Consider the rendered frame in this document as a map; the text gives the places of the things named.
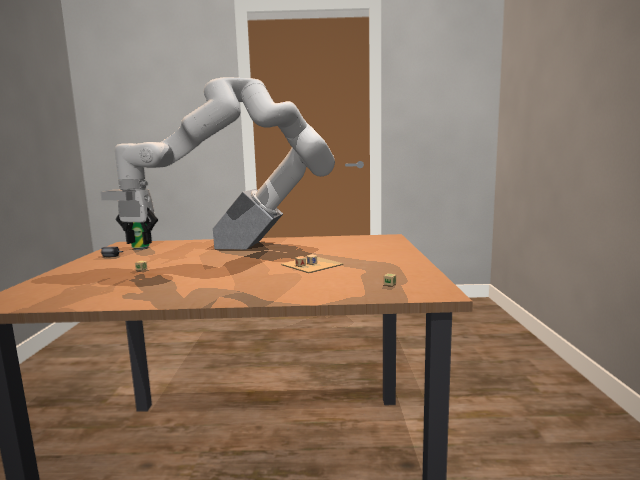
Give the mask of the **tan square mat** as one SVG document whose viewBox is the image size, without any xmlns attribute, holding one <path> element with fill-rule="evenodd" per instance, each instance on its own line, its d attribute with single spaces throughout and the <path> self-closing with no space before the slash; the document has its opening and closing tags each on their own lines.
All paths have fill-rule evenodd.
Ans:
<svg viewBox="0 0 640 480">
<path fill-rule="evenodd" d="M 344 263 L 340 263 L 340 262 L 336 262 L 336 261 L 332 261 L 332 260 L 328 260 L 328 259 L 317 257 L 317 264 L 313 264 L 313 265 L 310 265 L 310 264 L 307 263 L 307 258 L 306 258 L 306 266 L 301 266 L 301 267 L 296 266 L 295 265 L 295 261 L 282 263 L 281 265 L 286 266 L 286 267 L 290 267 L 290 268 L 293 268 L 293 269 L 296 269 L 296 270 L 300 270 L 300 271 L 303 271 L 303 272 L 312 273 L 312 272 L 316 272 L 316 271 L 320 271 L 320 270 L 324 270 L 324 269 L 328 269 L 328 268 L 344 265 Z"/>
</svg>

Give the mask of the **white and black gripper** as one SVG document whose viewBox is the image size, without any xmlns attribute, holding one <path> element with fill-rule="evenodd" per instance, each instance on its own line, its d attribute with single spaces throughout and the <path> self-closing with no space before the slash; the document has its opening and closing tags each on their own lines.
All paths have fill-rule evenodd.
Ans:
<svg viewBox="0 0 640 480">
<path fill-rule="evenodd" d="M 150 244 L 152 243 L 151 230 L 153 230 L 153 227 L 158 222 L 158 218 L 154 214 L 149 189 L 136 189 L 132 191 L 132 197 L 133 200 L 118 201 L 119 214 L 116 221 L 123 228 L 123 231 L 125 231 L 127 244 L 135 242 L 135 233 L 134 230 L 132 230 L 133 223 L 141 223 L 144 231 L 142 232 L 143 244 Z"/>
</svg>

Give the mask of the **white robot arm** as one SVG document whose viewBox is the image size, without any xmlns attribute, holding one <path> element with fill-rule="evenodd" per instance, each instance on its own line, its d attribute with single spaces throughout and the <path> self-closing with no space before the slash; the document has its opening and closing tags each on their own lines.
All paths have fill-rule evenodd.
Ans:
<svg viewBox="0 0 640 480">
<path fill-rule="evenodd" d="M 180 128 L 164 141 L 119 144 L 115 147 L 119 188 L 134 190 L 102 191 L 102 200 L 133 200 L 132 191 L 148 185 L 144 167 L 167 167 L 190 153 L 239 118 L 239 102 L 244 103 L 249 116 L 258 126 L 269 128 L 280 125 L 278 127 L 292 146 L 261 188 L 251 192 L 254 201 L 264 210 L 271 214 L 278 213 L 276 207 L 302 179 L 306 167 L 319 177 L 333 170 L 335 159 L 323 138 L 304 120 L 292 102 L 274 103 L 260 80 L 214 79 L 205 85 L 204 95 L 207 103 L 185 116 Z"/>
</svg>

